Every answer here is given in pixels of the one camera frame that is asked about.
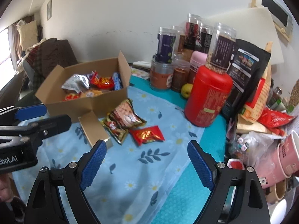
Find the small cardboard box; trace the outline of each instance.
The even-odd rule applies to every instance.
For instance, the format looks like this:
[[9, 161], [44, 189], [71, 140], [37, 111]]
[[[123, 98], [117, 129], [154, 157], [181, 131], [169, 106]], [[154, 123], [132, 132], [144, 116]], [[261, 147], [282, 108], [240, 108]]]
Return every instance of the small cardboard box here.
[[[102, 77], [110, 77], [119, 72], [123, 88], [95, 97], [86, 97], [63, 101], [66, 96], [62, 84], [75, 73], [87, 74], [96, 70]], [[47, 106], [51, 116], [67, 114], [72, 122], [80, 121], [82, 128], [93, 146], [98, 139], [106, 141], [107, 148], [112, 146], [109, 136], [97, 118], [105, 117], [123, 100], [128, 98], [127, 88], [131, 77], [131, 69], [125, 56], [119, 52], [117, 58], [109, 58], [79, 63], [63, 68], [57, 65], [39, 87], [35, 96]]]

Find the red container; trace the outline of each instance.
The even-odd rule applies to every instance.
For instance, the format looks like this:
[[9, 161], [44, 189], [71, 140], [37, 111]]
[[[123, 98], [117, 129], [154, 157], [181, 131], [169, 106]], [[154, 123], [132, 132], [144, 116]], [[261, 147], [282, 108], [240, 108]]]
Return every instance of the red container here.
[[211, 125], [232, 87], [233, 80], [227, 73], [222, 75], [205, 66], [199, 67], [185, 107], [185, 116], [196, 126]]

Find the pink paper cup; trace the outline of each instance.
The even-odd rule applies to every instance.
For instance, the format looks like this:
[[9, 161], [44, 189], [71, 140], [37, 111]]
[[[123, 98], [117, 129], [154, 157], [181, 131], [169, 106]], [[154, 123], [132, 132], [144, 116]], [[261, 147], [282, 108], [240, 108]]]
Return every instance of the pink paper cup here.
[[263, 189], [271, 187], [290, 177], [284, 173], [279, 160], [279, 147], [280, 144], [269, 154], [267, 158], [261, 161], [258, 167], [255, 169]]
[[279, 147], [279, 158], [284, 172], [292, 175], [299, 170], [299, 136], [292, 130], [285, 139], [284, 144]]

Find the teal mat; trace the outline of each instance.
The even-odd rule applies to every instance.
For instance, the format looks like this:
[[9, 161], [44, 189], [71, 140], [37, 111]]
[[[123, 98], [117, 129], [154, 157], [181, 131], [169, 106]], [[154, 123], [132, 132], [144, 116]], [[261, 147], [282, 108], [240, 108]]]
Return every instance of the teal mat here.
[[[157, 92], [150, 88], [149, 81], [131, 77], [130, 83], [143, 91], [184, 108], [186, 100], [172, 90]], [[210, 153], [216, 161], [223, 161], [225, 147], [225, 119], [218, 115], [214, 123], [207, 127], [200, 141], [205, 152]], [[180, 179], [171, 190], [162, 209], [154, 218], [152, 224], [192, 224], [204, 206], [210, 192], [203, 187], [193, 165], [190, 163]]]

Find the metal screw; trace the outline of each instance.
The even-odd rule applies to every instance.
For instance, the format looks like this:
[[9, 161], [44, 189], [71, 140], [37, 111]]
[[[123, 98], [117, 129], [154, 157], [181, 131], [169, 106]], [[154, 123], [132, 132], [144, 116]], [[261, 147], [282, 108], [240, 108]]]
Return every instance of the metal screw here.
[[71, 162], [69, 165], [68, 165], [70, 168], [75, 168], [77, 167], [77, 163], [76, 162]]
[[41, 169], [40, 169], [40, 171], [42, 172], [42, 173], [44, 173], [44, 172], [46, 172], [47, 171], [47, 167], [42, 167]]
[[251, 173], [253, 173], [254, 171], [255, 171], [255, 169], [253, 168], [253, 167], [247, 167], [247, 170], [249, 171], [249, 172], [251, 172]]
[[22, 141], [22, 142], [24, 142], [24, 143], [28, 142], [29, 140], [30, 140], [30, 138], [27, 137], [27, 136], [23, 136], [23, 137], [21, 137], [21, 139], [20, 139], [20, 141]]
[[223, 162], [217, 163], [217, 166], [220, 168], [225, 168], [225, 164]]
[[32, 127], [38, 126], [38, 123], [32, 123], [30, 124]]

